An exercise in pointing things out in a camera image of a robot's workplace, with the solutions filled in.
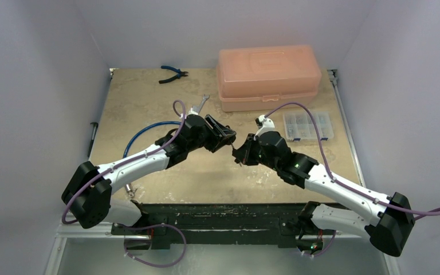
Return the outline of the blue cable lock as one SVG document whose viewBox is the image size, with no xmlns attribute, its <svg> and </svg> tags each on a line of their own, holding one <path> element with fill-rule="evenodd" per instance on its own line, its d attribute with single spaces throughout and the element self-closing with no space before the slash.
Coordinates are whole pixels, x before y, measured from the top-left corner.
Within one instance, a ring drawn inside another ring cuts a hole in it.
<svg viewBox="0 0 440 275">
<path fill-rule="evenodd" d="M 131 140 L 128 142 L 127 146 L 125 147 L 124 153 L 123 153 L 123 158 L 126 158 L 128 156 L 129 150 L 131 149 L 134 141 L 142 134 L 144 134 L 145 132 L 147 132 L 150 129 L 156 128 L 158 126 L 162 126 L 162 125 L 179 125 L 180 122 L 178 121 L 161 121 L 161 122 L 157 122 L 157 123 L 153 123 L 149 126 L 144 127 L 143 129 L 141 129 L 139 132 L 137 132 L 132 138 Z"/>
</svg>

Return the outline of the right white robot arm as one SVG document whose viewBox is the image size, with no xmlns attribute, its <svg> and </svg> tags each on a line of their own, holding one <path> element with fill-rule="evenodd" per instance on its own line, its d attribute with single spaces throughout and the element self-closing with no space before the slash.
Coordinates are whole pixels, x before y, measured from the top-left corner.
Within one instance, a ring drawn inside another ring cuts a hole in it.
<svg viewBox="0 0 440 275">
<path fill-rule="evenodd" d="M 307 189 L 343 205 L 335 210 L 318 204 L 312 211 L 300 215 L 300 229 L 312 233 L 330 229 L 358 235 L 381 252 L 399 257 L 415 225 L 409 213 L 409 199 L 395 192 L 392 196 L 369 190 L 351 181 L 329 174 L 326 166 L 308 155 L 292 151 L 276 131 L 258 139 L 248 134 L 243 145 L 232 151 L 235 162 L 246 166 L 263 165 L 271 168 L 286 183 Z"/>
</svg>

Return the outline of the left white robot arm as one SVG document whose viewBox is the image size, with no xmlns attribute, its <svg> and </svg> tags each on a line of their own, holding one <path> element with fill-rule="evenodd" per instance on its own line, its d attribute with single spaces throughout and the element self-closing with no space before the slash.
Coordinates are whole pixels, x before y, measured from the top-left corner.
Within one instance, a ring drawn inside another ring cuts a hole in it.
<svg viewBox="0 0 440 275">
<path fill-rule="evenodd" d="M 99 166 L 90 161 L 81 163 L 61 195 L 65 212 L 72 213 L 74 219 L 68 221 L 62 217 L 62 222 L 77 222 L 89 229 L 119 213 L 113 222 L 125 224 L 133 234 L 141 234 L 147 229 L 148 219 L 142 215 L 139 205 L 134 202 L 113 204 L 112 195 L 148 174 L 175 166 L 199 148 L 215 153 L 232 145 L 235 139 L 233 129 L 210 115 L 188 115 L 177 129 L 137 154 Z"/>
</svg>

